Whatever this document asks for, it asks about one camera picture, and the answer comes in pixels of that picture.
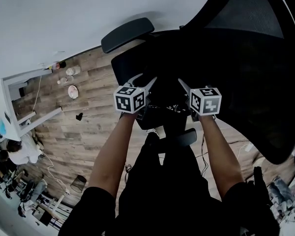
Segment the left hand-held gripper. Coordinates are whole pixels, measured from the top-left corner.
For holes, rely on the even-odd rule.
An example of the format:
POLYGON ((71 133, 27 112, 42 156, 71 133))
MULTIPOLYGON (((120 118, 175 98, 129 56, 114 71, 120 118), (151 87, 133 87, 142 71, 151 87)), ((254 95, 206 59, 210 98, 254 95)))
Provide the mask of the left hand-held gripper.
POLYGON ((144 109, 149 103, 149 91, 157 77, 154 77, 145 87, 134 87, 134 81, 141 77, 140 73, 130 78, 123 86, 119 86, 113 96, 115 109, 119 112, 134 114, 141 109, 144 109))

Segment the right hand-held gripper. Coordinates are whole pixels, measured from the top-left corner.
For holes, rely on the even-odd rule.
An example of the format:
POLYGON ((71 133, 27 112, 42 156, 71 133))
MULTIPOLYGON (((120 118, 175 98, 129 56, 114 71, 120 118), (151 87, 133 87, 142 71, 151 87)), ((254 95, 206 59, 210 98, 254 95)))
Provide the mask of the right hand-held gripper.
POLYGON ((217 88, 190 88, 182 79, 178 82, 188 96, 187 106, 200 116, 216 115, 220 112, 222 95, 217 88))

